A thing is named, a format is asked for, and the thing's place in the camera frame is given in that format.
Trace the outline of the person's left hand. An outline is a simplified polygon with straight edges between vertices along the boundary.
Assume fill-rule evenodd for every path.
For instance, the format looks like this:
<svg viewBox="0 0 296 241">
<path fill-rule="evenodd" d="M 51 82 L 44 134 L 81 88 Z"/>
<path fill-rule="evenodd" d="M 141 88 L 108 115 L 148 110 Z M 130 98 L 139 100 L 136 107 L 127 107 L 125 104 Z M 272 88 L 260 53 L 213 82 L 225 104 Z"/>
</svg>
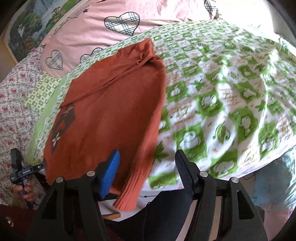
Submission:
<svg viewBox="0 0 296 241">
<path fill-rule="evenodd" d="M 27 184 L 24 187 L 22 185 L 15 185 L 13 187 L 13 194 L 18 202 L 25 200 L 33 203 L 36 200 L 36 194 L 31 180 L 27 181 Z"/>
</svg>

